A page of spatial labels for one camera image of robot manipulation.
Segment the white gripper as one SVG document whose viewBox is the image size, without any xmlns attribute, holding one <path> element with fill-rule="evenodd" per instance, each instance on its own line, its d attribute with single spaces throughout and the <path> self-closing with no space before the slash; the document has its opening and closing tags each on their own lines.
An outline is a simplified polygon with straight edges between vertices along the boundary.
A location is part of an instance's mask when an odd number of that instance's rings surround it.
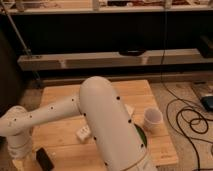
<svg viewBox="0 0 213 171">
<path fill-rule="evenodd" d="M 6 140 L 9 154 L 14 158 L 12 163 L 16 171 L 27 171 L 26 166 L 33 161 L 30 156 L 27 156 L 33 146 L 32 130 L 26 129 L 18 134 L 8 136 Z"/>
</svg>

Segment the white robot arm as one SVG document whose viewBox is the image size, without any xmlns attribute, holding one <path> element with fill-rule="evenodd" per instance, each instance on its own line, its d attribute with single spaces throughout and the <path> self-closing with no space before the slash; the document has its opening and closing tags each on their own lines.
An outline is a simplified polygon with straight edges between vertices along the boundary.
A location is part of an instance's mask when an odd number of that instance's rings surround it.
<svg viewBox="0 0 213 171">
<path fill-rule="evenodd" d="M 31 112 L 10 108 L 0 117 L 0 136 L 13 158 L 23 158 L 32 149 L 32 127 L 76 115 L 86 119 L 108 171 L 158 171 L 121 97 L 99 76 L 86 79 L 78 93 Z"/>
</svg>

